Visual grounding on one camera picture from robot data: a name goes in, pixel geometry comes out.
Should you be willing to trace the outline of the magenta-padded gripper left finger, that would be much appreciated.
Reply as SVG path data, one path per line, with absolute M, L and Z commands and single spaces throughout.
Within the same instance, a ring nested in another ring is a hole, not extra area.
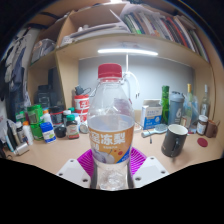
M 93 173 L 94 160 L 92 151 L 87 150 L 78 159 L 69 159 L 56 175 L 83 188 L 89 188 Z

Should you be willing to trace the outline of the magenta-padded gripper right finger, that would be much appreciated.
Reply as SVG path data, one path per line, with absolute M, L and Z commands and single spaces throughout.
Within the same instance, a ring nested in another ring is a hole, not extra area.
M 129 163 L 128 185 L 131 189 L 141 188 L 169 174 L 155 156 L 147 157 L 132 148 Z

